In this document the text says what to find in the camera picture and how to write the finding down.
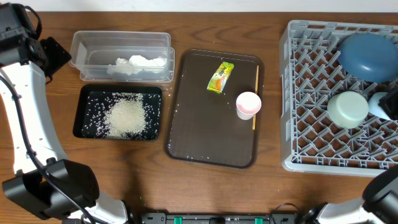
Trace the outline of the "light blue bowl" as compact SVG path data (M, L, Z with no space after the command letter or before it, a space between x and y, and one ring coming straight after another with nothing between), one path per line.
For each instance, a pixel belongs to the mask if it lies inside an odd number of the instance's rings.
M387 104L388 92L377 92L368 100L369 112L374 116L392 121L392 112Z

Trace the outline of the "dark blue plate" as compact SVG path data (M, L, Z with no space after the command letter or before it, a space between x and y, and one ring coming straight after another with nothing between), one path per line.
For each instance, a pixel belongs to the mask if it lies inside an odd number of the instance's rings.
M358 79L383 83L397 76L397 46L381 35L353 34L338 50L338 63Z

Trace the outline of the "wooden chopstick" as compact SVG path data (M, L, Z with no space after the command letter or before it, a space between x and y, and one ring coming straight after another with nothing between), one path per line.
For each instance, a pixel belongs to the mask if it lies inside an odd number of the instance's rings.
M254 93L256 94L256 96L258 96L258 83L259 83L259 65L257 65L256 67L256 82L255 82L255 89L254 89ZM252 130L256 129L256 113L253 116L252 119Z

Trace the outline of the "white tissue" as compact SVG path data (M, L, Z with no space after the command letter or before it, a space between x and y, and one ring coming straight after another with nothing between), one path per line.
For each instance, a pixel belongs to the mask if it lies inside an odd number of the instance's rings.
M138 74L139 72L161 72L166 66L167 59L157 57L155 59L146 59L141 55L133 55L130 59L117 58L115 65L109 64L107 73L113 75L121 73L126 75Z

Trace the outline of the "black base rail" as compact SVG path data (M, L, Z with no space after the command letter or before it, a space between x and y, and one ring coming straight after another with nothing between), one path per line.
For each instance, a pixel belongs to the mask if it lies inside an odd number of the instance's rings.
M166 214L139 215L139 224L294 224L297 214L238 215L238 214Z

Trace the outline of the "black waste tray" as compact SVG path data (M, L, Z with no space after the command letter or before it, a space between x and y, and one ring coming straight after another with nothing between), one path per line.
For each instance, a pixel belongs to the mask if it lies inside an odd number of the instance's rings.
M87 105L87 97L92 91L105 91L115 93L154 93L161 96L160 117L162 111L162 90L157 86L134 86L134 85L115 85L115 84L89 84L85 85L80 92L77 106L73 134L77 138L80 136L80 128L83 124L83 113Z

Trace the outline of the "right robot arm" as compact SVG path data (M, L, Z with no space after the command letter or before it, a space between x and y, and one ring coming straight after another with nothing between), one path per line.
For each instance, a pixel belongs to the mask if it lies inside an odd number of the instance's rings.
M332 97L327 106L330 119L342 128L355 128L367 113L383 112L397 120L397 89L375 93L369 101L346 91ZM397 166L376 176L361 198L345 203L324 203L313 208L296 223L397 223Z

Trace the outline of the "grey dishwasher rack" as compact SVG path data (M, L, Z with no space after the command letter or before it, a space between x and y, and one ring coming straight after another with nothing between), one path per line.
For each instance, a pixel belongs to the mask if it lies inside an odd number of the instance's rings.
M280 38L282 166L292 172L375 177L397 165L397 123L369 114L356 128L329 118L332 96L354 91L365 99L391 91L397 80L360 80L338 63L341 42L378 34L397 42L397 27L292 20Z

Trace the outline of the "pile of rice grains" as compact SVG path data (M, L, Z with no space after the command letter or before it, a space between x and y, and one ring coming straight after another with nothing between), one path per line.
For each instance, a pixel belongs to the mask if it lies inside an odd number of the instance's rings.
M145 141L158 137L159 94L92 91L87 100L81 137Z

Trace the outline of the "yellow green snack wrapper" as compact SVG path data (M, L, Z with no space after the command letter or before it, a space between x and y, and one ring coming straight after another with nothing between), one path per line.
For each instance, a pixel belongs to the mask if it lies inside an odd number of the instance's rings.
M222 62L211 77L207 86L207 90L214 91L216 93L222 93L224 86L226 85L226 82L233 71L233 68L233 63Z

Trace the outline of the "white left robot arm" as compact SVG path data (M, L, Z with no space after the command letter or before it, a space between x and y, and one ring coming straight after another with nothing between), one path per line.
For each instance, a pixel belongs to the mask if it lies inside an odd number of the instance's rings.
M31 7L1 5L1 97L14 145L15 176L2 183L6 197L42 220L129 223L121 200L99 190L90 167L71 161L58 140L45 86L71 55L41 25Z

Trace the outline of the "mint green bowl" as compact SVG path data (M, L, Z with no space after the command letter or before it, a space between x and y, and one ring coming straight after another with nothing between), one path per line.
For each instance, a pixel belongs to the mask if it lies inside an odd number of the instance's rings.
M327 105L329 118L341 128L357 128L369 113L368 101L354 91L333 96Z

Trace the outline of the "clear plastic bin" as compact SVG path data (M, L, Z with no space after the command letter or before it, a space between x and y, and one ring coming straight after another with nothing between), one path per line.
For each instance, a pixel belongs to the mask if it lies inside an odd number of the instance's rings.
M166 32L81 30L73 36L70 54L70 65L78 69L80 78L87 82L169 83L174 79L175 52L171 36ZM149 60L163 57L167 63L159 73L107 73L109 64L115 65L117 58L129 60L133 55Z

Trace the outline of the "pink cup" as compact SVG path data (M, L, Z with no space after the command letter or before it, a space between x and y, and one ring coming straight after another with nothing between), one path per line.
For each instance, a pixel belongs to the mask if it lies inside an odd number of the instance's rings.
M242 120L253 118L261 109L260 97L254 92L246 91L241 93L236 99L236 113Z

